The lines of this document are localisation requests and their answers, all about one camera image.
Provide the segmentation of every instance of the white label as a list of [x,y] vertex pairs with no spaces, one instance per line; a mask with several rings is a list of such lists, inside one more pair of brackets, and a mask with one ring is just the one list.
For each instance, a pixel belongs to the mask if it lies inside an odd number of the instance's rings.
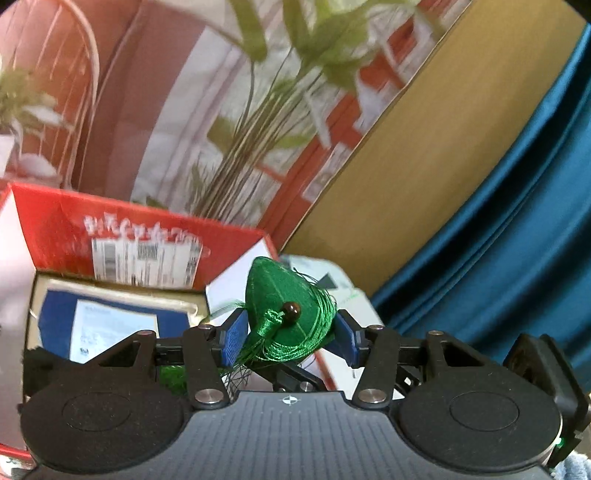
[[70,340],[70,360],[86,363],[140,330],[153,330],[158,335],[156,315],[78,300]]
[[92,239],[97,280],[143,287],[191,288],[203,247],[200,242]]

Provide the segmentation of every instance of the cardboard box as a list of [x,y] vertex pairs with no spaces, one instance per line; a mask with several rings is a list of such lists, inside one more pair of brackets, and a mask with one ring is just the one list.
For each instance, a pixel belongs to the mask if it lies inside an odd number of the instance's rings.
[[[142,243],[158,245],[158,260],[165,264],[158,274],[129,266],[130,245],[139,255]],[[106,260],[105,248],[116,257]],[[243,299],[257,255],[277,257],[263,231],[63,190],[8,185],[0,193],[0,444],[25,448],[17,405],[23,402],[21,357],[39,271],[98,279],[115,274],[118,283],[132,278],[196,291],[215,286],[208,288],[211,306]],[[219,287],[220,275],[231,287]]]

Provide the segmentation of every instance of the teal fabric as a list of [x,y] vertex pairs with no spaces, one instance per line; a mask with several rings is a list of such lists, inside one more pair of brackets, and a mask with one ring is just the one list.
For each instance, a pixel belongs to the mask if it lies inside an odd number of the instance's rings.
[[403,335],[445,330],[500,361],[548,333],[591,390],[591,31],[473,196],[372,302]]

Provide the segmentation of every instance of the metal screw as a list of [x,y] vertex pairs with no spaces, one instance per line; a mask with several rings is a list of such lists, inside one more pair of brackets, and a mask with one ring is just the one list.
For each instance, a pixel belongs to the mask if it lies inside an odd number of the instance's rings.
[[359,392],[359,399],[365,403],[382,403],[386,400],[386,393],[377,388],[366,388]]
[[223,393],[215,388],[204,388],[195,393],[195,400],[205,405],[213,405],[223,400]]
[[300,382],[300,390],[305,393],[313,392],[314,385],[312,385],[310,382]]

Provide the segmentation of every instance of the white flower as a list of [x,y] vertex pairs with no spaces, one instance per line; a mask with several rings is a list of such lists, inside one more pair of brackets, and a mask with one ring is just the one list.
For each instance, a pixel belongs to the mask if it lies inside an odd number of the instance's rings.
[[38,179],[57,177],[57,170],[43,155],[23,153],[18,159],[17,168],[19,173]]
[[45,105],[31,105],[23,108],[26,112],[29,112],[42,124],[50,125],[52,127],[63,127],[64,118],[57,112]]

